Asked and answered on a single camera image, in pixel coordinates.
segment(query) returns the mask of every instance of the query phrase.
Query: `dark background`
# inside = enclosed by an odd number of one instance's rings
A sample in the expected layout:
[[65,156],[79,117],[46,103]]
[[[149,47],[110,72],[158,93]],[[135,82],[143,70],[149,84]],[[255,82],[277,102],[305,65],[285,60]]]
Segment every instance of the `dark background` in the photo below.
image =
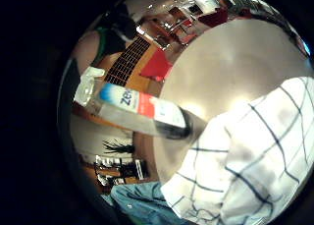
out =
[[[81,174],[71,174],[76,170],[70,162],[71,148],[60,146],[56,128],[57,93],[66,60],[87,26],[117,0],[1,1],[0,221],[117,223],[121,214],[99,201],[92,204],[93,189]],[[312,0],[265,1],[314,47]],[[73,87],[67,91],[65,99]],[[274,224],[313,224],[312,188],[310,180],[297,202]]]

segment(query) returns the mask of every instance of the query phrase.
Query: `table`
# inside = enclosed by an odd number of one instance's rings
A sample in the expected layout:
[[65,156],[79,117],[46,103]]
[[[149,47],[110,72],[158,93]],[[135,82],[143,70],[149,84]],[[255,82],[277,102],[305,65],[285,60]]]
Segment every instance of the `table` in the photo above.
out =
[[[277,26],[235,20],[205,31],[175,62],[160,98],[171,100],[208,122],[246,101],[275,89],[284,80],[314,76],[306,58]],[[180,168],[204,126],[186,141],[153,139],[154,157],[164,184]]]

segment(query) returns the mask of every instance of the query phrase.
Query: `blue jeans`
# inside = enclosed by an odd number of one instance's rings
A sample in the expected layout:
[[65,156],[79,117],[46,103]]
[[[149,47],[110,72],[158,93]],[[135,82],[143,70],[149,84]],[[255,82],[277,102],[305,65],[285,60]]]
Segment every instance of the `blue jeans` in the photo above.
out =
[[187,225],[168,206],[160,191],[159,182],[119,185],[108,196],[102,197],[123,213],[147,225]]

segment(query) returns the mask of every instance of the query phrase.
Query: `bottle label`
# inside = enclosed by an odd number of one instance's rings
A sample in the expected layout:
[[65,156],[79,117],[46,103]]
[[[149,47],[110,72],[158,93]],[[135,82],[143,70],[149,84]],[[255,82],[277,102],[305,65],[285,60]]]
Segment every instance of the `bottle label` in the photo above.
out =
[[115,84],[105,84],[99,97],[132,113],[180,128],[186,127],[181,109],[170,101]]

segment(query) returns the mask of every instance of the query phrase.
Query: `checkered fabric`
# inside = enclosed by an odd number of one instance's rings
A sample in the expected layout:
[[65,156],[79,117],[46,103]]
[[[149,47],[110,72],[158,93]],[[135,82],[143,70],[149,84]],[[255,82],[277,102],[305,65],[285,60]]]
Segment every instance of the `checkered fabric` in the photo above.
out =
[[293,78],[212,119],[162,187],[178,217],[255,225],[276,218],[314,160],[314,80]]

